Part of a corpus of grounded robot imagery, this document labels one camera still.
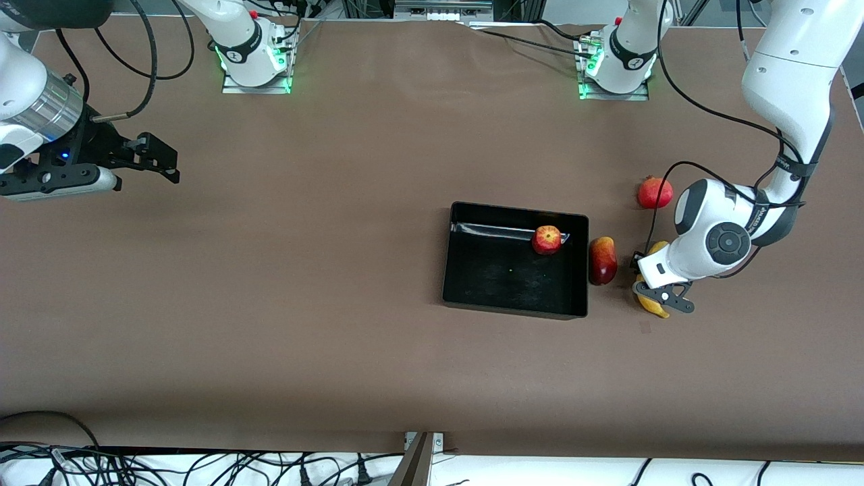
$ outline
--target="black strap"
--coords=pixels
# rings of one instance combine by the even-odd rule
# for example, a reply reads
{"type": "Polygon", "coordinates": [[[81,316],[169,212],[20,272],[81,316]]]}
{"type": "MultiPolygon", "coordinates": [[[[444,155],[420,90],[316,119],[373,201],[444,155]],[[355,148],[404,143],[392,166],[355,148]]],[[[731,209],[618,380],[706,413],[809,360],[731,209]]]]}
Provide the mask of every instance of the black strap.
{"type": "Polygon", "coordinates": [[[764,190],[759,189],[756,191],[756,204],[753,205],[753,211],[750,212],[750,219],[744,225],[744,229],[750,236],[756,233],[762,221],[765,220],[765,215],[768,214],[768,207],[765,205],[768,202],[768,195],[765,194],[764,190]]]}
{"type": "Polygon", "coordinates": [[[790,159],[785,154],[780,154],[777,156],[777,160],[774,161],[774,166],[789,172],[793,176],[810,177],[813,175],[813,172],[816,172],[816,165],[818,163],[818,160],[814,160],[811,163],[800,163],[797,160],[790,159]]]}
{"type": "Polygon", "coordinates": [[[248,41],[240,44],[239,46],[223,46],[216,42],[216,48],[222,53],[222,56],[225,57],[229,62],[234,64],[243,64],[246,62],[246,58],[251,54],[255,49],[261,45],[262,40],[262,31],[261,25],[258,22],[253,22],[255,24],[255,32],[252,33],[252,36],[248,41]]]}
{"type": "Polygon", "coordinates": [[[627,71],[636,71],[640,69],[646,62],[650,61],[651,58],[654,57],[654,53],[657,52],[656,49],[645,54],[636,54],[628,51],[620,42],[618,42],[618,28],[615,28],[609,36],[609,47],[612,48],[615,57],[621,59],[621,62],[624,63],[624,69],[627,71]]]}

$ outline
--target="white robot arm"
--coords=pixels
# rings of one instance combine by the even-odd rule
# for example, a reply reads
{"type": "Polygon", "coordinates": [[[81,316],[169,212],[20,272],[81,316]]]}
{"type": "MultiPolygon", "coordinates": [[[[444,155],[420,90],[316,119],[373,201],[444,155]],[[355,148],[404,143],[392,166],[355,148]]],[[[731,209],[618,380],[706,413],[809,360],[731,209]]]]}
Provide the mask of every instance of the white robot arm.
{"type": "MultiPolygon", "coordinates": [[[[180,2],[206,25],[237,84],[261,86],[286,69],[290,35],[284,26],[257,18],[242,0],[180,2]]],[[[3,0],[0,30],[95,28],[112,7],[113,0],[3,0]]],[[[173,149],[149,133],[129,140],[111,123],[94,122],[98,113],[71,83],[0,32],[0,195],[29,201],[120,190],[111,169],[121,167],[153,170],[179,182],[173,149]],[[23,160],[34,152],[38,164],[23,160]]]]}
{"type": "Polygon", "coordinates": [[[222,66],[241,86],[264,85],[287,69],[285,27],[253,16],[243,0],[179,0],[207,27],[222,66]]]}
{"type": "MultiPolygon", "coordinates": [[[[638,261],[645,283],[636,284],[636,292],[692,311],[692,303],[672,291],[674,285],[728,271],[746,258],[752,246],[771,245],[791,231],[802,193],[830,133],[831,82],[862,22],[864,0],[772,2],[771,22],[741,85],[747,103],[776,125],[792,147],[786,146],[774,162],[773,178],[764,190],[734,186],[747,198],[713,179],[702,179],[684,190],[675,210],[678,238],[638,261]]],[[[657,28],[655,23],[654,42],[646,41],[634,52],[656,48],[657,28]]],[[[607,61],[601,67],[606,66],[614,63],[607,61]]]]}

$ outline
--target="metal cylinder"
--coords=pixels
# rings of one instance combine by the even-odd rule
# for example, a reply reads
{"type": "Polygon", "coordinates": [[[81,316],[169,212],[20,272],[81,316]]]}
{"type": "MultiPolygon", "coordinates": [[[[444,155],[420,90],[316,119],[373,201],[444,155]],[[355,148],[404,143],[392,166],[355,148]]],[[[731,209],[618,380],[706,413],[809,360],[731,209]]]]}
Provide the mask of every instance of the metal cylinder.
{"type": "Polygon", "coordinates": [[[32,105],[10,118],[12,123],[26,126],[53,142],[72,130],[81,116],[84,100],[75,88],[48,69],[45,88],[32,105]]]}

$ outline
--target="black tray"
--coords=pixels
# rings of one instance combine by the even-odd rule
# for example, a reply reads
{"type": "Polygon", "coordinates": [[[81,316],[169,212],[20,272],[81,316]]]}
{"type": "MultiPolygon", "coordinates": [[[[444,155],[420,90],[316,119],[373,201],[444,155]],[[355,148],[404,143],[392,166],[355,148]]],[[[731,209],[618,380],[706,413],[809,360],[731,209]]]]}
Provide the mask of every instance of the black tray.
{"type": "Polygon", "coordinates": [[[588,218],[469,202],[450,207],[444,302],[558,319],[588,314],[588,218]],[[565,241],[553,255],[531,247],[543,225],[565,241]]]}

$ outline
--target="white floor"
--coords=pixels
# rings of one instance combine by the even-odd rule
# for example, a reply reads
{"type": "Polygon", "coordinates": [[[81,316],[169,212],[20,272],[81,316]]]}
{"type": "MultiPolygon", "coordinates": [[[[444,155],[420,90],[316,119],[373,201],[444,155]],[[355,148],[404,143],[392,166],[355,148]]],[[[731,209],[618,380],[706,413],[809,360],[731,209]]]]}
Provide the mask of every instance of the white floor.
{"type": "MultiPolygon", "coordinates": [[[[189,470],[196,458],[200,456],[141,456],[136,457],[151,468],[175,470],[176,473],[163,472],[160,477],[165,486],[181,486],[185,472],[189,470]]],[[[282,454],[282,460],[287,464],[299,457],[298,454],[282,454]]],[[[352,464],[357,456],[354,453],[316,454],[307,460],[317,457],[333,457],[340,467],[352,464]]],[[[219,474],[228,469],[236,461],[236,456],[226,457],[219,462],[196,470],[192,473],[187,486],[221,486],[226,484],[229,475],[222,476],[213,483],[219,474]]],[[[265,460],[279,462],[277,454],[267,455],[265,460]]],[[[370,461],[366,467],[374,477],[386,476],[398,466],[400,457],[388,457],[370,461]]],[[[199,465],[208,464],[213,459],[201,461],[199,465]]],[[[541,485],[555,484],[560,486],[625,486],[634,480],[644,459],[615,458],[554,458],[554,457],[481,457],[481,456],[440,456],[435,457],[430,474],[429,486],[454,486],[464,483],[466,486],[504,486],[504,485],[541,485]]],[[[93,461],[81,463],[85,470],[91,470],[93,461]]],[[[690,486],[690,478],[696,472],[709,477],[717,486],[750,486],[756,484],[756,477],[763,463],[753,461],[708,461],[683,459],[657,459],[646,468],[639,486],[690,486]]],[[[0,465],[0,483],[3,486],[29,486],[39,484],[40,480],[51,469],[48,459],[18,459],[0,465]]],[[[235,483],[237,486],[268,486],[278,476],[280,468],[267,464],[255,464],[258,471],[244,470],[235,483]]],[[[64,463],[64,469],[70,472],[78,471],[78,466],[70,461],[64,463]]],[[[307,467],[309,479],[314,486],[330,477],[336,471],[333,461],[319,461],[307,467]]],[[[162,482],[153,476],[142,474],[143,481],[149,479],[154,484],[162,482]]],[[[357,470],[346,471],[340,481],[340,486],[347,483],[345,478],[356,479],[357,470]]],[[[82,475],[70,476],[69,486],[100,485],[95,474],[85,478],[82,475]]],[[[289,470],[280,482],[282,486],[300,484],[299,468],[289,470]]],[[[767,469],[763,486],[861,486],[864,484],[864,466],[851,464],[805,464],[805,463],[771,463],[767,469]]],[[[698,480],[697,486],[708,486],[704,480],[698,480]]],[[[52,486],[67,486],[63,476],[54,475],[52,486]]]]}

